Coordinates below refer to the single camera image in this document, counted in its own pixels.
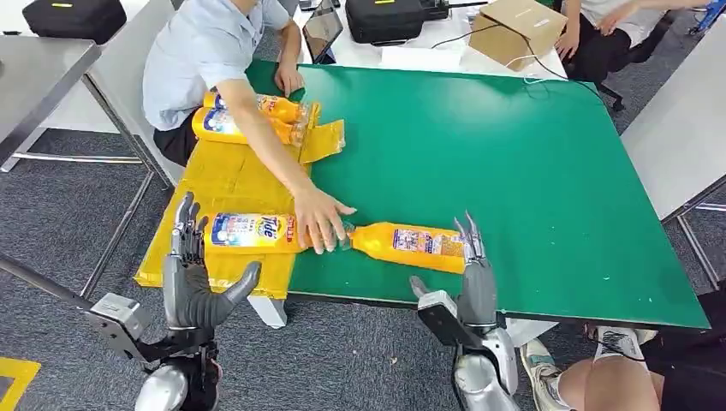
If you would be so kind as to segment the person's right hand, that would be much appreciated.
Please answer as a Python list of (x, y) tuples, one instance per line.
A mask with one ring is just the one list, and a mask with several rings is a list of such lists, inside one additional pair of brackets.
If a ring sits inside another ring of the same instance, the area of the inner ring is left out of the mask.
[(316, 254), (332, 252), (348, 239), (342, 216), (357, 210), (344, 205), (314, 185), (292, 192), (296, 221), (299, 224), (299, 243), (312, 247)]

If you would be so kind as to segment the person's left hand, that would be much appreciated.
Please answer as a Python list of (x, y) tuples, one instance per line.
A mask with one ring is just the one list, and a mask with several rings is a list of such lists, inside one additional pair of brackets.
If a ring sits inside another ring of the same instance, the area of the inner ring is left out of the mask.
[(297, 69), (296, 63), (279, 63), (274, 81), (286, 98), (304, 87), (304, 80)]

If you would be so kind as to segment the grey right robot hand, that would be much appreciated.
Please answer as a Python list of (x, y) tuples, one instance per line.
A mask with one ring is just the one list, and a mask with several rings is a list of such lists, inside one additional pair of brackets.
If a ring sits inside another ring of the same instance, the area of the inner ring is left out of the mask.
[(461, 293), (454, 301), (449, 294), (440, 289), (430, 291), (423, 281), (416, 277), (409, 278), (414, 295), (418, 298), (419, 310), (430, 307), (442, 307), (443, 311), (466, 326), (483, 327), (497, 326), (497, 287), (490, 261), (485, 255), (485, 246), (477, 224), (468, 212), (465, 213), (469, 226), (463, 227), (459, 221), (455, 225), (463, 241), (464, 272)]

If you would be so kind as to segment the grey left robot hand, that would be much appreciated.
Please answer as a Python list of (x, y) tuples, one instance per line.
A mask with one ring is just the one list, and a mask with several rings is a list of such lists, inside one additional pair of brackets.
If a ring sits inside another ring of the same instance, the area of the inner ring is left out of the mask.
[(262, 264), (252, 261), (244, 267), (241, 279), (224, 292), (211, 290), (204, 241), (208, 218), (198, 220), (199, 210), (193, 193), (185, 193), (175, 211), (170, 252), (164, 260), (164, 310), (173, 330), (215, 329), (259, 282)]

